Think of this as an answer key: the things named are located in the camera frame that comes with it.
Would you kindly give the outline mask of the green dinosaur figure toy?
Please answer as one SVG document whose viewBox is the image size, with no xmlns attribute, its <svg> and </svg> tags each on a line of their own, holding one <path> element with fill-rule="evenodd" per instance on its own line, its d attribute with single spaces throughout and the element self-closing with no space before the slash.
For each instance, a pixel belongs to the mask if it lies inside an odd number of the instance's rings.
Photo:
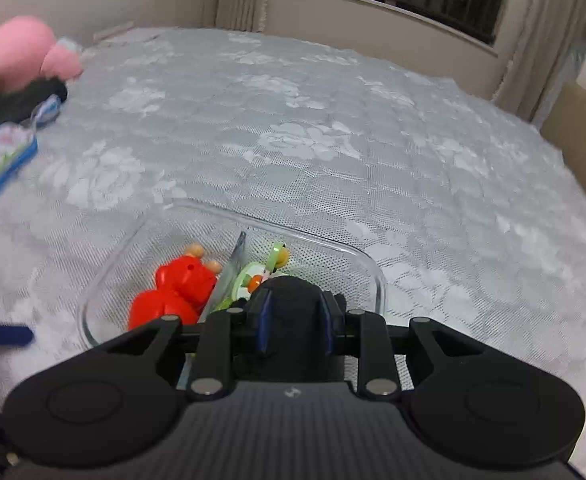
<svg viewBox="0 0 586 480">
<path fill-rule="evenodd" d="M 269 278 L 277 278 L 282 275 L 281 269 L 287 265 L 289 258 L 290 252 L 287 245 L 277 243 L 271 248 L 265 263 L 256 261 L 246 263 L 235 277 L 235 281 L 232 282 L 230 292 L 223 296 L 213 311 L 226 310 L 240 299 L 249 300 L 259 285 Z"/>
</svg>

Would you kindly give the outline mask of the red plastic figure toy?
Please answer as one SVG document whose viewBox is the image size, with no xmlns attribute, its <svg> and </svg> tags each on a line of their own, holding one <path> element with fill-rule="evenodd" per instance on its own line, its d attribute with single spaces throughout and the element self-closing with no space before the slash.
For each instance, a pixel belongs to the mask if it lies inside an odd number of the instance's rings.
<svg viewBox="0 0 586 480">
<path fill-rule="evenodd" d="M 205 249 L 190 244 L 185 253 L 159 266 L 154 287 L 135 297 L 130 305 L 127 328 L 134 330 L 165 315 L 176 315 L 183 325 L 197 324 L 217 284 L 223 266 L 206 260 Z"/>
</svg>

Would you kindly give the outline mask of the black plush cat toy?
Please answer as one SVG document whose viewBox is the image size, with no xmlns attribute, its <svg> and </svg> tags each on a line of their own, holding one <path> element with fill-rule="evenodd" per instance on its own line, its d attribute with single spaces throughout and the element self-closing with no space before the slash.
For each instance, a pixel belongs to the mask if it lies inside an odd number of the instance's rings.
<svg viewBox="0 0 586 480">
<path fill-rule="evenodd" d="M 340 382 L 344 359 L 333 353 L 347 302 L 294 276 L 258 286 L 244 310 L 251 336 L 240 340 L 233 372 L 252 382 Z"/>
</svg>

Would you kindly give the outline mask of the clear glass divided container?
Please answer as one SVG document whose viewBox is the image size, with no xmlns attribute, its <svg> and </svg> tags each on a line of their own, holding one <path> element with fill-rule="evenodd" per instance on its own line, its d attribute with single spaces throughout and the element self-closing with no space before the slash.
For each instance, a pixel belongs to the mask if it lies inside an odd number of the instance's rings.
<svg viewBox="0 0 586 480">
<path fill-rule="evenodd" d="M 77 313 L 84 346 L 99 346 L 125 333 L 135 297 L 153 287 L 159 266 L 178 257 L 191 243 L 200 244 L 206 257 L 223 266 L 203 309 L 205 314 L 245 296 L 242 275 L 259 272 L 279 245 L 287 246 L 290 254 L 284 273 L 340 292 L 348 308 L 385 311 L 385 278 L 361 250 L 247 214 L 184 200 L 139 217 L 88 285 Z"/>
</svg>

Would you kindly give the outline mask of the grey floral mattress cover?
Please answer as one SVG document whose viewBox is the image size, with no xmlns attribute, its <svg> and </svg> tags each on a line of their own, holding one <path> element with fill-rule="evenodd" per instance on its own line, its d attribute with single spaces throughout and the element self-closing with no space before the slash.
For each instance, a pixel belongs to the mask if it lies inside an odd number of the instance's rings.
<svg viewBox="0 0 586 480">
<path fill-rule="evenodd" d="M 86 50 L 60 117 L 0 193 L 0 406 L 115 336 L 159 263 L 238 224 L 357 247 L 386 318 L 428 316 L 562 377 L 586 406 L 586 194 L 539 131 L 449 79 L 287 38 L 137 29 Z M 586 475 L 586 428 L 573 456 Z"/>
</svg>

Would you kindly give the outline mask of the small blue white pouch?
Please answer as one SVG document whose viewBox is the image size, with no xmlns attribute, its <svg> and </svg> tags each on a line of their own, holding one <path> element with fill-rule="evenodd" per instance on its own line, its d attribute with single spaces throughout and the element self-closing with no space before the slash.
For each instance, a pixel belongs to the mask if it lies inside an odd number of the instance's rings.
<svg viewBox="0 0 586 480">
<path fill-rule="evenodd" d="M 51 94 L 46 101 L 41 102 L 31 114 L 30 124 L 34 129 L 45 128 L 55 122 L 61 113 L 62 100 L 58 94 Z"/>
</svg>

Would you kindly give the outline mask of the black cloth item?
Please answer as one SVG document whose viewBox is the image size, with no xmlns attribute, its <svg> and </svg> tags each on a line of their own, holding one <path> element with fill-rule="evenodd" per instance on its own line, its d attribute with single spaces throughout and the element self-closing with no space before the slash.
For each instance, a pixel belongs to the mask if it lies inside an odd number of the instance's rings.
<svg viewBox="0 0 586 480">
<path fill-rule="evenodd" d="M 58 77 L 38 78 L 23 89 L 0 94 L 0 125 L 25 122 L 51 96 L 58 96 L 62 103 L 68 98 L 66 83 Z"/>
</svg>

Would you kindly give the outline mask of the pink plush toy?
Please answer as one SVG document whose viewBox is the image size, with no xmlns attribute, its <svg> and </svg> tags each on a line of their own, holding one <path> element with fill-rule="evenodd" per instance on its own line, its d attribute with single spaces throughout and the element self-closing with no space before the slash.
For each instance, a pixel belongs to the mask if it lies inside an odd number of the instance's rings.
<svg viewBox="0 0 586 480">
<path fill-rule="evenodd" d="M 80 56 L 34 16 L 0 25 L 0 93 L 21 90 L 38 78 L 75 79 L 84 72 Z"/>
</svg>

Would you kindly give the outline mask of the beige curtain right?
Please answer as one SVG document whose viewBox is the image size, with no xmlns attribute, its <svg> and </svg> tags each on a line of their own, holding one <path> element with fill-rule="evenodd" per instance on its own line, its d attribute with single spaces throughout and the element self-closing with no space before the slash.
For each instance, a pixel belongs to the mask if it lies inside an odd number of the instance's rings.
<svg viewBox="0 0 586 480">
<path fill-rule="evenodd" d="M 494 105 L 531 122 L 577 47 L 586 47 L 586 0 L 529 0 Z"/>
</svg>

